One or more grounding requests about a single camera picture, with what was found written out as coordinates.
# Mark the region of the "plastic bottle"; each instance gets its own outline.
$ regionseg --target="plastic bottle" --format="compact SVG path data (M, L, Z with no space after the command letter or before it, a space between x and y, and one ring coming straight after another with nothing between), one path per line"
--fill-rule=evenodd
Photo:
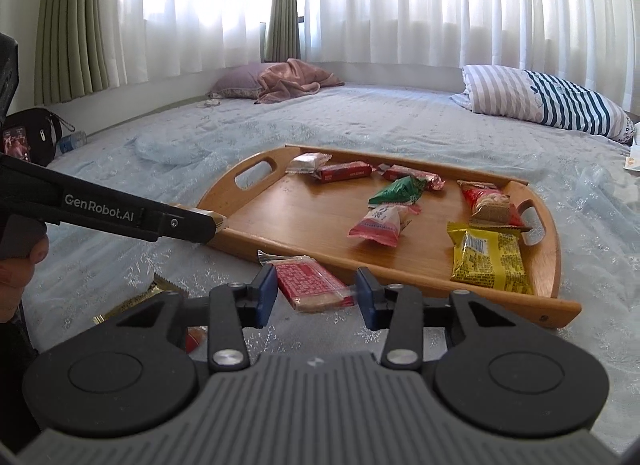
M78 147L82 147L83 145L86 145L86 134L83 130L63 136L58 142L60 152L63 154L70 150L77 149Z

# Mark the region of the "white sheer curtain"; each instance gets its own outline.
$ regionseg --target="white sheer curtain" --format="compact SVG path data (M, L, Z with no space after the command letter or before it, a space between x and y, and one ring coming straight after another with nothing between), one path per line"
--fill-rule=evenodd
M110 86L259 62L265 2L100 0Z
M640 0L305 0L303 54L533 69L638 109Z

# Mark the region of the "barcode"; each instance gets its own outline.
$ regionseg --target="barcode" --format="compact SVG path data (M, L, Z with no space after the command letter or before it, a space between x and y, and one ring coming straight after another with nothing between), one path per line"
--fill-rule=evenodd
M473 249L482 255L489 255L489 251L487 250L487 247L486 247L486 239L475 238L474 236L467 234L465 239L465 244L470 249Z

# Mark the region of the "pink blanket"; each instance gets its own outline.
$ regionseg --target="pink blanket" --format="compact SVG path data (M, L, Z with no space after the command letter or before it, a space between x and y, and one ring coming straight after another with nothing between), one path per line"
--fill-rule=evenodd
M333 73L298 59L289 59L270 66L258 76L258 82L262 91L258 95L257 103L261 104L314 95L320 88L344 85Z

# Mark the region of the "bed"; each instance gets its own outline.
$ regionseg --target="bed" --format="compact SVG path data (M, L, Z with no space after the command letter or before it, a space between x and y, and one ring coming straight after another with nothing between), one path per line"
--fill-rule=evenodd
M56 159L56 171L163 202L196 204L240 159L284 143L338 146L458 164L527 179L551 210L562 244L560 297L583 311L558 335L606 367L610 395L594 433L615 451L640 419L640 179L622 169L628 147L582 132L472 114L448 94L380 86L323 90L273 105L223 100L140 118ZM92 316L146 289L155 271L194 295L250 281L258 265L183 241L146 243L61 225L24 296L34 344L52 347L92 326ZM278 297L270 325L246 330L260 352L370 350L385 333L357 307L305 316ZM425 358L445 350L425 331ZM200 348L194 355L203 356Z

